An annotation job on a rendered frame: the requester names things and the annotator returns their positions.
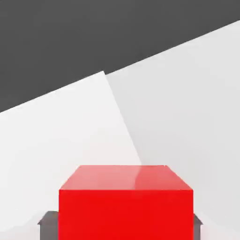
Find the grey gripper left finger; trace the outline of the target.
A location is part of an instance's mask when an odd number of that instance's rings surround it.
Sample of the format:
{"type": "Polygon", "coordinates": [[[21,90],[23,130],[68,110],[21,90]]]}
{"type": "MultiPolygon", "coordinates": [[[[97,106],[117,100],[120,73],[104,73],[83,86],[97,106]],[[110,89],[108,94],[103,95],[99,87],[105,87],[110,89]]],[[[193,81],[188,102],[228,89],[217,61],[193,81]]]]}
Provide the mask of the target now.
{"type": "Polygon", "coordinates": [[[58,212],[47,211],[38,222],[40,240],[58,240],[58,212]]]}

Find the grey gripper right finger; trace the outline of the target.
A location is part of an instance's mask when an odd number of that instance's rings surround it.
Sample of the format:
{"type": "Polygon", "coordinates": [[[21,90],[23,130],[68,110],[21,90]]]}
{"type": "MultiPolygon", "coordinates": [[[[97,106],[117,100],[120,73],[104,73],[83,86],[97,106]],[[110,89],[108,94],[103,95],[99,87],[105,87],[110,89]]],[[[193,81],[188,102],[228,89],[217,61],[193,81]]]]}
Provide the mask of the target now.
{"type": "Polygon", "coordinates": [[[194,240],[201,240],[201,226],[203,225],[199,217],[194,213],[194,240]]]}

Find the small red cube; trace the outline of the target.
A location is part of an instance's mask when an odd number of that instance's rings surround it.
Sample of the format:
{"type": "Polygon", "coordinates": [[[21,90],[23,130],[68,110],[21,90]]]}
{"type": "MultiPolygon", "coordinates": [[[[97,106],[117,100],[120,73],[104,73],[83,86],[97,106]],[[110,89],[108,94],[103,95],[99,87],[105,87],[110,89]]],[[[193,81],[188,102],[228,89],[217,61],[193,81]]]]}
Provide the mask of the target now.
{"type": "Polygon", "coordinates": [[[59,190],[58,240],[193,240],[193,189],[166,165],[82,165],[59,190]]]}

